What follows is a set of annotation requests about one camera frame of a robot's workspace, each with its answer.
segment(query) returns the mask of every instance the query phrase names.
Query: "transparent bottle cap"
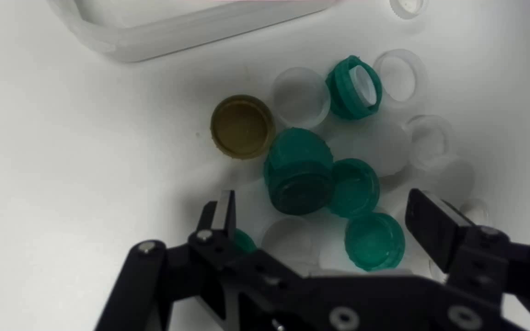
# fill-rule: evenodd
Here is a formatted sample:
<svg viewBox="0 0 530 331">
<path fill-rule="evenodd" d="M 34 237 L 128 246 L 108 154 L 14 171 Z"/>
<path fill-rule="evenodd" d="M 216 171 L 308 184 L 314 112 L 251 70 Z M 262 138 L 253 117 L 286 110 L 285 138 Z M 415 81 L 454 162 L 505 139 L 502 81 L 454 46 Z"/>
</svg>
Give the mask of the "transparent bottle cap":
<svg viewBox="0 0 530 331">
<path fill-rule="evenodd" d="M 307 68 L 281 71 L 272 86 L 272 110 L 285 127 L 316 128 L 331 108 L 323 79 Z"/>
<path fill-rule="evenodd" d="M 437 116 L 413 116 L 404 127 L 411 139 L 410 163 L 428 171 L 430 163 L 454 152 L 452 128 Z"/>
<path fill-rule="evenodd" d="M 378 202 L 378 178 L 375 171 L 354 158 L 332 165 L 332 196 L 327 208 L 343 219 L 371 213 Z"/>
<path fill-rule="evenodd" d="M 389 215 L 367 213 L 349 220 L 343 246 L 362 270 L 395 268 L 404 253 L 404 235 Z"/>
<path fill-rule="evenodd" d="M 397 16 L 410 20 L 426 9 L 428 0 L 389 0 L 389 5 Z"/>
<path fill-rule="evenodd" d="M 377 57 L 373 68 L 382 82 L 382 108 L 402 119 L 411 117 L 426 94 L 423 60 L 410 49 L 389 49 Z"/>
<path fill-rule="evenodd" d="M 373 119 L 336 130 L 329 138 L 329 147 L 336 158 L 364 160 L 377 176 L 397 174 L 410 160 L 410 134 L 388 119 Z"/>
<path fill-rule="evenodd" d="M 443 154 L 430 162 L 421 174 L 419 189 L 428 189 L 454 208 L 463 206 L 474 187 L 474 169 L 456 154 Z"/>
<path fill-rule="evenodd" d="M 286 217 L 273 222 L 264 231 L 261 248 L 301 276 L 318 268 L 318 246 L 303 219 Z"/>
<path fill-rule="evenodd" d="M 472 224 L 491 226 L 491 219 L 487 217 L 487 204 L 480 198 L 469 198 L 459 206 L 459 213 L 463 213 Z"/>
</svg>

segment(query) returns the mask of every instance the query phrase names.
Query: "plastic bottle cap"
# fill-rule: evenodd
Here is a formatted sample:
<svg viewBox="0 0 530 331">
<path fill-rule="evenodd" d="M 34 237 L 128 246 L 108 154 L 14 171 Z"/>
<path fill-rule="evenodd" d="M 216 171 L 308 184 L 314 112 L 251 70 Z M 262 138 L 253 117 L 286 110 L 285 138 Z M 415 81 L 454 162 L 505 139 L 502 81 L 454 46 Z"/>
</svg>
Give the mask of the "plastic bottle cap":
<svg viewBox="0 0 530 331">
<path fill-rule="evenodd" d="M 424 171 L 426 184 L 421 189 L 434 191 L 439 198 L 459 208 L 474 187 L 474 169 L 456 154 L 443 154 L 430 162 Z"/>
<path fill-rule="evenodd" d="M 331 95 L 312 70 L 288 68 L 275 77 L 270 103 L 283 125 L 314 128 L 325 119 Z"/>
<path fill-rule="evenodd" d="M 354 219 L 371 213 L 378 200 L 375 171 L 354 158 L 332 165 L 332 198 L 329 209 L 338 217 Z"/>
<path fill-rule="evenodd" d="M 332 195 L 329 169 L 316 162 L 303 162 L 275 171 L 270 180 L 268 196 L 275 209 L 286 215 L 307 215 L 323 208 Z"/>
<path fill-rule="evenodd" d="M 251 95 L 227 97 L 213 110 L 211 138 L 231 158 L 255 158 L 273 138 L 272 116 L 266 105 Z"/>
<path fill-rule="evenodd" d="M 397 16 L 410 20 L 426 9 L 428 0 L 389 0 Z"/>
<path fill-rule="evenodd" d="M 419 171 L 428 171 L 435 158 L 454 152 L 452 128 L 437 116 L 413 116 L 406 130 L 411 139 L 410 163 Z"/>
<path fill-rule="evenodd" d="M 261 241 L 261 248 L 301 276 L 318 268 L 318 248 L 308 222 L 281 219 L 273 222 Z"/>
<path fill-rule="evenodd" d="M 373 68 L 384 90 L 382 108 L 410 117 L 426 94 L 426 70 L 423 60 L 408 49 L 389 49 L 377 57 Z"/>
<path fill-rule="evenodd" d="M 404 235 L 389 215 L 367 213 L 365 217 L 349 220 L 343 246 L 358 268 L 393 268 L 404 253 Z"/>
<path fill-rule="evenodd" d="M 472 224 L 496 228 L 487 217 L 487 209 L 487 204 L 480 198 L 469 198 L 465 204 L 459 206 L 459 213 L 463 213 Z"/>
<path fill-rule="evenodd" d="M 371 66 L 358 57 L 340 60 L 325 79 L 331 92 L 331 110 L 343 119 L 375 114 L 382 99 L 382 84 Z"/>
<path fill-rule="evenodd" d="M 410 160 L 410 134 L 386 119 L 343 127 L 329 145 L 336 158 L 364 160 L 378 176 L 397 174 Z"/>
<path fill-rule="evenodd" d="M 327 204 L 332 193 L 332 154 L 312 132 L 286 128 L 272 143 L 262 174 L 270 202 L 288 215 L 305 215 Z"/>
<path fill-rule="evenodd" d="M 233 242 L 246 253 L 257 250 L 257 244 L 253 244 L 251 237 L 242 230 L 233 231 Z"/>
</svg>

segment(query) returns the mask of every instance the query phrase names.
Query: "bolt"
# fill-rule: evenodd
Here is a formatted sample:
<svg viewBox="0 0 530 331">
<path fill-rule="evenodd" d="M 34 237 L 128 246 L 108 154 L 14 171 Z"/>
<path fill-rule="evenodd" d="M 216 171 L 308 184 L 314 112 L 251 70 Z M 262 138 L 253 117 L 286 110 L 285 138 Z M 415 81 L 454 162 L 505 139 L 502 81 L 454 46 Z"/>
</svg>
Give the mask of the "bolt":
<svg viewBox="0 0 530 331">
<path fill-rule="evenodd" d="M 465 305 L 450 305 L 446 310 L 446 318 L 463 331 L 478 331 L 483 325 L 480 314 Z"/>
<path fill-rule="evenodd" d="M 198 241 L 202 241 L 202 242 L 207 242 L 209 237 L 211 237 L 211 231 L 209 231 L 209 230 L 198 230 L 198 231 L 194 233 L 194 237 L 196 237 Z"/>
<path fill-rule="evenodd" d="M 145 242 L 137 244 L 137 252 L 141 252 L 141 253 L 150 253 L 154 248 L 156 248 L 154 241 L 145 241 Z"/>
<path fill-rule="evenodd" d="M 336 331 L 354 331 L 358 327 L 358 314 L 349 307 L 334 307 L 327 320 Z"/>
</svg>

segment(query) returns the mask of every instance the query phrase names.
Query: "green bottle cap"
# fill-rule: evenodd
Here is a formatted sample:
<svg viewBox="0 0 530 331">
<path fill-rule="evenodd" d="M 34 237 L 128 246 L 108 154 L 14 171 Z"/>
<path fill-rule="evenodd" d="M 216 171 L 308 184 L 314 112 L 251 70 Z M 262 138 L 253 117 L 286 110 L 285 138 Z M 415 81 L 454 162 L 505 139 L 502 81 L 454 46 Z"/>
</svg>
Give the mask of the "green bottle cap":
<svg viewBox="0 0 530 331">
<path fill-rule="evenodd" d="M 255 158 L 273 138 L 270 110 L 251 95 L 227 97 L 211 114 L 211 138 L 231 158 Z"/>
<path fill-rule="evenodd" d="M 332 195 L 329 169 L 303 162 L 275 171 L 268 185 L 270 202 L 286 215 L 307 215 L 321 209 Z"/>
<path fill-rule="evenodd" d="M 270 202 L 286 215 L 312 213 L 332 193 L 332 154 L 323 139 L 303 128 L 286 128 L 272 143 L 262 176 Z"/>
<path fill-rule="evenodd" d="M 257 250 L 257 244 L 253 244 L 251 237 L 242 231 L 242 230 L 235 230 L 233 231 L 233 242 L 244 252 L 250 253 L 253 250 Z"/>
<path fill-rule="evenodd" d="M 378 202 L 378 178 L 375 171 L 354 158 L 332 165 L 332 196 L 329 209 L 343 219 L 371 213 Z"/>
<path fill-rule="evenodd" d="M 340 60 L 327 75 L 325 84 L 332 97 L 331 110 L 338 117 L 360 119 L 378 110 L 380 79 L 369 64 L 354 55 Z"/>
<path fill-rule="evenodd" d="M 362 270 L 395 268 L 404 253 L 404 235 L 389 215 L 367 213 L 349 220 L 343 248 Z"/>
</svg>

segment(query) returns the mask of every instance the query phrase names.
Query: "white background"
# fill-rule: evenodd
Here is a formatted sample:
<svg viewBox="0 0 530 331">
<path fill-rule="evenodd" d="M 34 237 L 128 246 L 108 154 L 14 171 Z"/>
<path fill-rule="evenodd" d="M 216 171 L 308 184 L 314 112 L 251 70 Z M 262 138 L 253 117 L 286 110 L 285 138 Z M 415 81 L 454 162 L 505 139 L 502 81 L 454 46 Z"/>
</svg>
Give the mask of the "white background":
<svg viewBox="0 0 530 331">
<path fill-rule="evenodd" d="M 530 0 L 434 0 L 413 22 L 343 0 L 141 64 L 88 51 L 45 2 L 0 0 L 0 331 L 91 329 L 134 242 L 181 242 L 213 191 L 253 176 L 209 141 L 222 95 L 389 48 L 424 60 L 423 112 L 454 125 L 491 222 L 530 241 Z M 209 325 L 192 305 L 174 323 Z"/>
</svg>

